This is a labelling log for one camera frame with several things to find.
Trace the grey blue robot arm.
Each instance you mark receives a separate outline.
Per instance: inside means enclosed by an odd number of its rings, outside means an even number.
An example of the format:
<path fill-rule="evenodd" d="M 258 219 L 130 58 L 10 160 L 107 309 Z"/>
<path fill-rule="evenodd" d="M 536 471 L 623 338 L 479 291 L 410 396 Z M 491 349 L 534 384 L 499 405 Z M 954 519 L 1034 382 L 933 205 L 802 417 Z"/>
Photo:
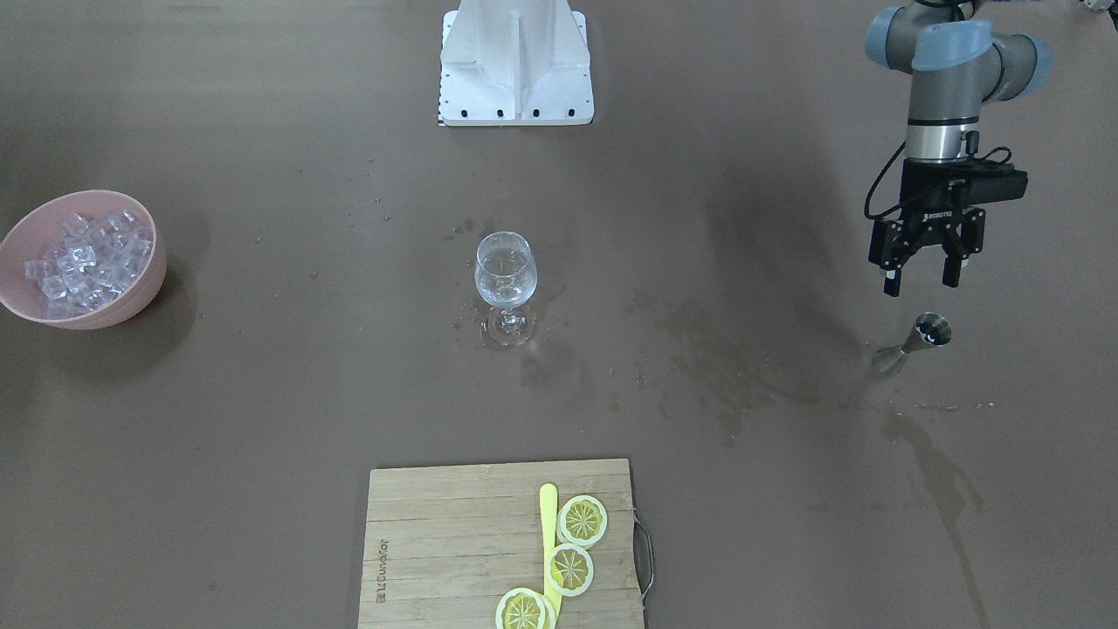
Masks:
<path fill-rule="evenodd" d="M 910 76 L 898 202 L 864 211 L 873 223 L 869 261 L 898 297 L 907 263 L 923 250 L 945 252 L 942 284 L 983 250 L 985 206 L 1025 196 L 1029 177 L 1003 158 L 979 155 L 983 104 L 1013 101 L 1042 87 L 1053 56 L 1045 40 L 997 34 L 976 17 L 978 1 L 915 1 L 880 12 L 866 29 L 866 57 Z"/>

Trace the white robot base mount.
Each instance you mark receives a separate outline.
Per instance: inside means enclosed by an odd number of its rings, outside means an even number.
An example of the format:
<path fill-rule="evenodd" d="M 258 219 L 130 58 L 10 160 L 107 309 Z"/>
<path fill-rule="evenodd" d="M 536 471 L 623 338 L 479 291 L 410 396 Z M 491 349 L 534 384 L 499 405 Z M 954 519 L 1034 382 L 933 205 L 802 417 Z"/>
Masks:
<path fill-rule="evenodd" d="M 440 35 L 439 124 L 593 123 L 590 35 L 567 1 L 463 1 Z"/>

